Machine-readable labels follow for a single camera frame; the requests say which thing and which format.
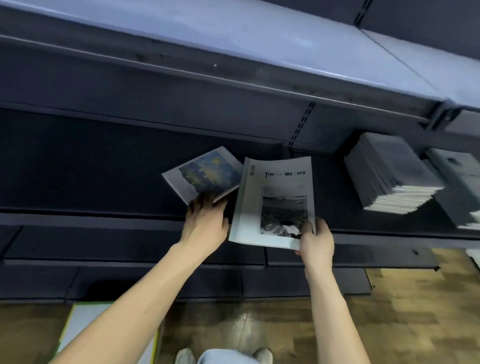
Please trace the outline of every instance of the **white shoe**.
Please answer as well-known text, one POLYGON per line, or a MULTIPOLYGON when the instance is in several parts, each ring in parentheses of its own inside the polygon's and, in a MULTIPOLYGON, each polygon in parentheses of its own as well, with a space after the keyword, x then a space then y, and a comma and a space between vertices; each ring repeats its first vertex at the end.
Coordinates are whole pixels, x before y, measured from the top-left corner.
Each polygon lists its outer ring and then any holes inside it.
POLYGON ((268 348, 258 349, 252 355, 260 364, 273 364, 273 354, 268 348))
POLYGON ((175 357, 175 364, 197 364, 190 348, 179 350, 175 357))

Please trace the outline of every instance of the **open book in photograph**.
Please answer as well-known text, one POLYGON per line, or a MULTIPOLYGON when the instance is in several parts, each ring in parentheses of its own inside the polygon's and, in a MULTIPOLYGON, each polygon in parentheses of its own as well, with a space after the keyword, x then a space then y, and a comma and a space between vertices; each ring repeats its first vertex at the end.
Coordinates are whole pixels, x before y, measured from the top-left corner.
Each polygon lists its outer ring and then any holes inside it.
POLYGON ((214 192, 218 201, 238 188, 242 171, 242 164, 221 146, 162 175, 188 204, 202 192, 214 192))
POLYGON ((298 250, 305 220, 315 226, 310 157, 246 158, 228 239, 298 250))

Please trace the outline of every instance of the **blue and yellow painting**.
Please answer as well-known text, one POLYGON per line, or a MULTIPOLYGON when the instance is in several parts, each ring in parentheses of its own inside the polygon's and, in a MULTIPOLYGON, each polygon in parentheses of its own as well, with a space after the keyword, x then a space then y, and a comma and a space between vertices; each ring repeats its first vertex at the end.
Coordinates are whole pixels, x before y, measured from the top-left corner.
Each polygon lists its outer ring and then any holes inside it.
POLYGON ((240 183, 241 174, 217 151, 179 168, 181 175, 200 194, 221 194, 240 183))

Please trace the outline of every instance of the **parquet floor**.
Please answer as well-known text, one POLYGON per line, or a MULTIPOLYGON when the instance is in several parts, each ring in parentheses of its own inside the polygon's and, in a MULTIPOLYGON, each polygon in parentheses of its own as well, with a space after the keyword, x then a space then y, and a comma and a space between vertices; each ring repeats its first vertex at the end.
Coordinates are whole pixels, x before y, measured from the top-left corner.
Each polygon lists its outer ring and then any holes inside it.
MULTIPOLYGON (((347 302, 373 364, 480 363, 480 273, 460 250, 434 250, 442 269, 370 269, 373 294, 347 302)), ((46 364, 68 315, 66 305, 0 306, 0 358, 46 364)), ((306 299, 174 305, 163 327, 157 364, 178 349, 251 353, 267 346, 275 363, 314 363, 306 299)))

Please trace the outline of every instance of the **person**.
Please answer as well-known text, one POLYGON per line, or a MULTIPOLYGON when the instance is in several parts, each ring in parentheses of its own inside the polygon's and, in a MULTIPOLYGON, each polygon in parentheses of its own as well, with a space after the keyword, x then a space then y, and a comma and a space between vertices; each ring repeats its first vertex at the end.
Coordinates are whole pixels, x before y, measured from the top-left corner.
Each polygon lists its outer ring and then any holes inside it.
MULTIPOLYGON (((145 351, 180 288, 197 267, 226 239, 227 202, 213 205, 200 196, 188 207, 181 239, 139 282, 77 335, 51 364, 134 364, 145 351)), ((310 285, 318 362, 368 364, 365 348, 332 272, 333 236, 322 219, 302 226, 300 251, 310 285)), ((210 349, 198 364, 272 364, 263 348, 253 356, 235 350, 210 349)), ((179 351, 176 364, 195 364, 192 351, 179 351)))

